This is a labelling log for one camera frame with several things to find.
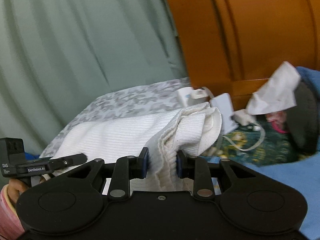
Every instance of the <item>blue fabric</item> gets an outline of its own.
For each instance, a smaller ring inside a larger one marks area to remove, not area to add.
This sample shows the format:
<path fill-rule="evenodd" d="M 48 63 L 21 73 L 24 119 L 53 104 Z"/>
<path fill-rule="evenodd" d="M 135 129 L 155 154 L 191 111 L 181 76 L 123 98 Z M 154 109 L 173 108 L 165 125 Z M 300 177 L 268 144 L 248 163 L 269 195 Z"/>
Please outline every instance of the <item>blue fabric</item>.
<path fill-rule="evenodd" d="M 320 99 L 320 71 L 297 67 L 306 85 Z M 303 161 L 257 167 L 246 166 L 281 183 L 295 188 L 308 202 L 308 213 L 300 228 L 301 233 L 311 240 L 320 237 L 320 139 L 317 153 Z"/>
<path fill-rule="evenodd" d="M 34 160 L 34 159 L 38 159 L 40 155 L 32 155 L 30 153 L 24 153 L 26 160 Z"/>

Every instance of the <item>dark pillow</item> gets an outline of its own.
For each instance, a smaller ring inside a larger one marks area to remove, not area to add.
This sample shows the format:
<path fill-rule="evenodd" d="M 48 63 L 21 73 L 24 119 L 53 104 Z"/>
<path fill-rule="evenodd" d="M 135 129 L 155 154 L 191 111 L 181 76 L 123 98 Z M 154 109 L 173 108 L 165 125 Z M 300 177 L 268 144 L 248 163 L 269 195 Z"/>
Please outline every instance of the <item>dark pillow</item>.
<path fill-rule="evenodd" d="M 319 132 L 316 97 L 304 82 L 294 92 L 297 106 L 287 109 L 287 125 L 297 146 L 315 152 Z"/>

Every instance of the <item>wooden furniture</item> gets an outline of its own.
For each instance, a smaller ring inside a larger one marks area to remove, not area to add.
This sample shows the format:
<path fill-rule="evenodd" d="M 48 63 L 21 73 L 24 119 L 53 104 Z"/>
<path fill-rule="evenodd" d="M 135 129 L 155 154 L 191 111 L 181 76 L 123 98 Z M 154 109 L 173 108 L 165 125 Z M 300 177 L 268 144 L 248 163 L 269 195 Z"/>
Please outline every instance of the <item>wooden furniture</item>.
<path fill-rule="evenodd" d="M 193 87 L 235 110 L 283 61 L 320 70 L 320 0 L 167 0 Z"/>

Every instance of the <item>green curtain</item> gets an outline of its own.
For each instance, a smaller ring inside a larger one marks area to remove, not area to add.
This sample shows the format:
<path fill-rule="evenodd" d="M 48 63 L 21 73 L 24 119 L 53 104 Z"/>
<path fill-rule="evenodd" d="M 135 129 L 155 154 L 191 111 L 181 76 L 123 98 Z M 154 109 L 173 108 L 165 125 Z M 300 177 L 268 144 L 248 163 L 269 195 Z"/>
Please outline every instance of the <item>green curtain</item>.
<path fill-rule="evenodd" d="M 0 137 L 30 153 L 98 96 L 185 76 L 164 0 L 0 0 Z"/>

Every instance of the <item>human hand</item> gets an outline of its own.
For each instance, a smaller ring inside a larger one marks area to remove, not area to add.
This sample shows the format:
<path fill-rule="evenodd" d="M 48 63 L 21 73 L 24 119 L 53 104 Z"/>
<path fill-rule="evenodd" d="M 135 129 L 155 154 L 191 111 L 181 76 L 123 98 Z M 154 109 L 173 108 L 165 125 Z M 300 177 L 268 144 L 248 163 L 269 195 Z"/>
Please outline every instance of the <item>human hand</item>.
<path fill-rule="evenodd" d="M 40 183 L 44 181 L 45 181 L 45 178 L 41 177 Z M 27 189 L 29 189 L 29 187 L 25 183 L 23 183 L 21 180 L 9 179 L 8 196 L 12 205 L 15 205 L 17 203 L 20 195 L 24 193 Z"/>

